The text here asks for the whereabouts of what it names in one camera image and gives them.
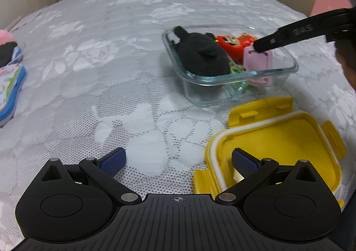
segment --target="toy figure face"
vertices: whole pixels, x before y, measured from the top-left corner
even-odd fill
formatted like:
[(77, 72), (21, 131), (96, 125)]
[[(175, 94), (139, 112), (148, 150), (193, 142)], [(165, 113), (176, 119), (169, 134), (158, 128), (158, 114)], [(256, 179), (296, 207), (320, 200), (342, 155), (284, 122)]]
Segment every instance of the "toy figure face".
[(232, 46), (240, 46), (241, 45), (238, 38), (234, 35), (226, 35), (223, 37), (223, 40)]
[(258, 38), (252, 35), (247, 34), (246, 32), (242, 33), (241, 36), (239, 37), (239, 39), (243, 40), (243, 41), (248, 41), (248, 42), (254, 42), (255, 40), (257, 40)]

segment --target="yellow lid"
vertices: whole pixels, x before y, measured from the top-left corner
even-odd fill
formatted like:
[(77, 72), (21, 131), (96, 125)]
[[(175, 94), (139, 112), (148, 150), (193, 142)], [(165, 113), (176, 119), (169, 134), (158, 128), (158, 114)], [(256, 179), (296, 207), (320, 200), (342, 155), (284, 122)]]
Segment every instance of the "yellow lid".
[(229, 129), (216, 134), (205, 150), (207, 170), (193, 175), (195, 193), (213, 197), (236, 183), (232, 151), (239, 147), (258, 159), (273, 158), (281, 165), (309, 160), (334, 192), (341, 184), (338, 160), (346, 155), (331, 122), (322, 126), (308, 113), (293, 112), (293, 99), (268, 98), (230, 111)]

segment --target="pink plush toy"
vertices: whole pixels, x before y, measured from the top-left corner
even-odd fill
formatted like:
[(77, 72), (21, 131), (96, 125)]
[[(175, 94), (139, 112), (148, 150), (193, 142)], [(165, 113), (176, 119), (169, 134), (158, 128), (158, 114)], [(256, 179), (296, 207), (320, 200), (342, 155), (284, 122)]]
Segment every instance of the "pink plush toy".
[(22, 59), (22, 50), (11, 33), (0, 30), (0, 67), (10, 63), (19, 63)]

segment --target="glass food storage container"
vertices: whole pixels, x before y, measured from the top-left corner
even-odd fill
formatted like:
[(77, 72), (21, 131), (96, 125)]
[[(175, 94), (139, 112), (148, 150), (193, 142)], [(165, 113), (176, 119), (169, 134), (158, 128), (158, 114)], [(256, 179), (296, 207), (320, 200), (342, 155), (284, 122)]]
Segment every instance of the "glass food storage container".
[[(240, 37), (247, 33), (256, 38), (266, 36), (262, 31), (244, 25), (191, 25), (184, 29), (198, 33), (213, 33), (216, 36), (233, 35)], [(283, 47), (272, 50), (272, 63), (265, 70), (234, 72), (230, 74), (207, 77), (195, 75), (186, 70), (175, 51), (173, 44), (179, 42), (179, 38), (173, 32), (174, 28), (166, 30), (163, 35), (163, 43), (168, 51), (173, 67), (184, 86), (186, 98), (195, 105), (209, 105), (227, 100), (238, 100), (241, 97), (255, 94), (273, 92), (281, 88), (291, 73), (298, 71), (298, 63), (294, 57)], [(239, 66), (229, 57), (230, 66)], [(265, 85), (254, 82), (265, 80)]]

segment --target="pink toy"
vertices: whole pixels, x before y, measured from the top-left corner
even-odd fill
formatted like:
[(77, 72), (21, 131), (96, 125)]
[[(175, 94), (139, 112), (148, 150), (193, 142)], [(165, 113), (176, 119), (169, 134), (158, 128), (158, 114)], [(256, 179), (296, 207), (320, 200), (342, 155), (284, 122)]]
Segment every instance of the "pink toy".
[(14, 41), (15, 38), (10, 32), (7, 32), (6, 30), (0, 30), (0, 45)]
[[(272, 68), (272, 51), (258, 53), (253, 46), (247, 46), (243, 50), (243, 68), (246, 72), (261, 71)], [(270, 86), (272, 84), (271, 77), (258, 77), (249, 80), (251, 86)]]
[(347, 0), (315, 0), (310, 16), (340, 8), (352, 8), (352, 5)]

